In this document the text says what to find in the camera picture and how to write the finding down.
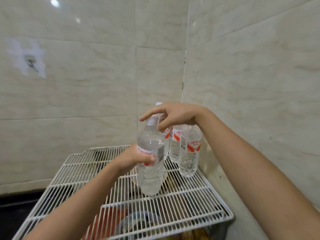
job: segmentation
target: tiled wall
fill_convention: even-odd
[[[210,108],[317,207],[319,9],[320,0],[190,0],[183,88],[184,102]],[[267,239],[209,147],[200,167],[235,213],[227,239]]]
[[[45,187],[66,157],[135,141],[137,115],[180,101],[189,0],[1,0],[0,194]],[[5,38],[45,51],[46,79]]]

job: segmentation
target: wire rack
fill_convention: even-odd
[[[70,155],[13,240],[22,239],[127,147],[91,148],[84,153]],[[161,190],[152,197],[141,193],[135,169],[121,176],[82,240],[151,240],[234,218],[200,170],[193,177],[186,178],[169,159],[165,161],[165,167]]]

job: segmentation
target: white bottle cap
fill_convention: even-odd
[[[158,116],[156,114],[152,115],[147,121],[146,123],[148,125],[154,125],[154,124],[158,124]]]

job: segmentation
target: person's left arm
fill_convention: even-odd
[[[45,217],[23,240],[79,240],[118,177],[129,172],[137,163],[152,163],[154,158],[137,152],[131,145],[109,162],[91,181]]]

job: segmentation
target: water bottle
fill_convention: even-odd
[[[175,125],[171,131],[169,144],[169,158],[173,163],[178,163],[181,142],[181,130],[183,125]]]
[[[179,152],[179,172],[184,177],[192,177],[198,168],[202,132],[197,126],[186,126],[181,132]]]
[[[161,104],[162,104],[161,102],[157,102],[155,105],[158,106],[158,105],[161,105]],[[161,122],[160,118],[161,118],[161,116],[163,114],[162,113],[158,113],[157,115],[159,117],[158,123],[160,123]],[[163,140],[164,140],[164,160],[167,159],[167,156],[169,154],[170,133],[171,133],[171,130],[169,128],[165,129],[165,131],[162,132]]]
[[[155,158],[153,165],[138,163],[138,185],[147,196],[156,195],[160,189],[164,173],[165,144],[161,132],[157,131],[158,116],[153,115],[137,138],[137,151]]]

